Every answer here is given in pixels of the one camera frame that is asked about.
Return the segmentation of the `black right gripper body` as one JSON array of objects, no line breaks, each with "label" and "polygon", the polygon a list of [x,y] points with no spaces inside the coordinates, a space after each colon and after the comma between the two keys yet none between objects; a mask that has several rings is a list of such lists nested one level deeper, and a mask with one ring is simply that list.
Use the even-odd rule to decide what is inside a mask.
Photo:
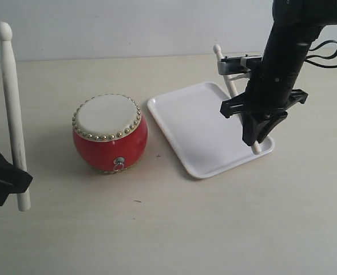
[{"label": "black right gripper body", "polygon": [[251,70],[245,93],[262,103],[283,105],[294,89],[299,73],[298,65],[258,65]]}]

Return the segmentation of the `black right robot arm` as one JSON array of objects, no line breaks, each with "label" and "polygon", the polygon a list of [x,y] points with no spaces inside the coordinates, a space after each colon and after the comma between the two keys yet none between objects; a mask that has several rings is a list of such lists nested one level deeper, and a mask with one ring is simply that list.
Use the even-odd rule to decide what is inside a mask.
[{"label": "black right robot arm", "polygon": [[312,43],[328,25],[337,25],[337,1],[274,1],[273,25],[262,56],[222,57],[222,76],[249,77],[243,93],[223,101],[221,114],[240,115],[242,140],[261,143],[288,116],[288,109],[304,104],[308,94],[294,89]]}]

